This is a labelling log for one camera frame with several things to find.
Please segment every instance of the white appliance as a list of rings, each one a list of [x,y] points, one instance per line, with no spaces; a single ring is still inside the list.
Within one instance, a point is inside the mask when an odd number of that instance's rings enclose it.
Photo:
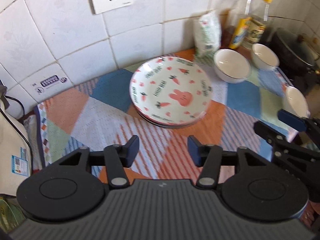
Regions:
[[[27,131],[21,123],[5,112],[2,100],[0,107],[28,140]],[[31,175],[30,160],[27,143],[0,113],[0,194],[16,196],[20,183]]]

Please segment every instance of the yellow label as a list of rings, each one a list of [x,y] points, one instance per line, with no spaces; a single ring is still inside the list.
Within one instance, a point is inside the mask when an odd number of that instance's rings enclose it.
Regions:
[[[265,29],[266,26],[264,24],[252,19],[248,28],[246,40],[251,43],[257,43],[260,40]]]
[[[229,44],[230,49],[236,49],[241,44],[247,29],[250,24],[251,17],[242,18],[239,20],[238,25],[235,29],[235,32],[232,35],[231,42]]]

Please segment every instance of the patchwork tablecloth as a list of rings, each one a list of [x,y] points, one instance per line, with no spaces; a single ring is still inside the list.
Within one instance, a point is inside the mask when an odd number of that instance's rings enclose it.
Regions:
[[[176,56],[193,59],[193,50]],[[295,130],[280,122],[276,113],[282,108],[287,84],[277,72],[252,67],[248,81],[228,84],[220,80],[210,60],[197,60],[212,83],[212,100],[205,117],[180,129],[163,129],[143,120],[129,96],[133,72],[141,65],[108,73],[65,92],[35,107],[37,138],[42,166],[58,160],[80,146],[101,151],[110,144],[125,144],[132,135],[140,138],[140,151],[131,167],[153,179],[196,180],[201,169],[195,167],[187,151],[187,136],[195,135],[204,144],[217,144],[235,151],[247,146],[270,159],[271,147],[253,131],[262,120],[291,139]],[[97,176],[101,167],[94,167]],[[222,169],[221,180],[230,169]]]

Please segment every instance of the cooking oil bottle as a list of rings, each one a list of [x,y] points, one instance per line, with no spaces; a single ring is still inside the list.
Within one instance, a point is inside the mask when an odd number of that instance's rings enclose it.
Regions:
[[[244,38],[242,46],[246,49],[252,49],[252,45],[259,42],[268,23],[269,6],[272,0],[263,0],[263,3],[251,16],[247,35]]]
[[[247,33],[251,20],[250,4],[251,0],[239,0],[238,8],[240,8],[242,12],[237,16],[236,28],[229,44],[229,48],[231,49],[238,48]]]

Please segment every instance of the circular pad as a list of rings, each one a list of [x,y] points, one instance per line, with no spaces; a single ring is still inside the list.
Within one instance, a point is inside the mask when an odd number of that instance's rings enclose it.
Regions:
[[[17,200],[32,219],[60,222],[92,211],[105,196],[103,183],[76,166],[52,165],[23,181]]]
[[[77,184],[70,179],[50,179],[40,186],[43,196],[52,199],[67,198],[77,190]]]
[[[247,167],[229,178],[221,195],[238,214],[258,221],[298,218],[308,202],[306,186],[278,167]]]

